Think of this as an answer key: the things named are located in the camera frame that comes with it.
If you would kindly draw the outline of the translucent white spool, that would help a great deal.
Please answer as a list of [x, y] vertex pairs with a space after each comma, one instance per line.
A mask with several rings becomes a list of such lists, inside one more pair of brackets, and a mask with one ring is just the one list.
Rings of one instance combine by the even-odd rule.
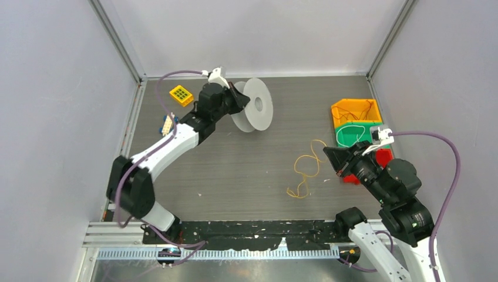
[[231, 115], [235, 125], [243, 132], [267, 130], [272, 122], [274, 107], [267, 85], [259, 78], [236, 82], [235, 88], [250, 98], [246, 107]]

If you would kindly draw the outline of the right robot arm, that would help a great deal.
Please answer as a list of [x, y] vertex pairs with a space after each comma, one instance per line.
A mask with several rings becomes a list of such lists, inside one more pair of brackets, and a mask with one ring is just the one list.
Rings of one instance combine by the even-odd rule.
[[402, 251], [406, 266], [381, 243], [372, 225], [357, 208], [335, 216], [334, 229], [343, 241], [352, 240], [385, 281], [443, 281], [430, 249], [435, 227], [429, 210], [416, 198], [422, 182], [413, 164], [392, 159], [381, 166], [371, 143], [351, 147], [324, 147], [323, 152], [339, 177], [354, 175], [379, 202], [381, 222]]

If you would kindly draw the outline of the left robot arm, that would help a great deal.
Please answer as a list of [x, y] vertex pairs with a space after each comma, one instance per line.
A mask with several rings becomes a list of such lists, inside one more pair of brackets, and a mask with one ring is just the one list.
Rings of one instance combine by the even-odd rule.
[[221, 118], [243, 112], [252, 99], [245, 86], [245, 82], [227, 86], [206, 83], [194, 108], [170, 133], [141, 153], [115, 158], [106, 197], [132, 217], [154, 226], [164, 242], [174, 243], [180, 235], [181, 221], [156, 200], [153, 183], [182, 154], [203, 143]]

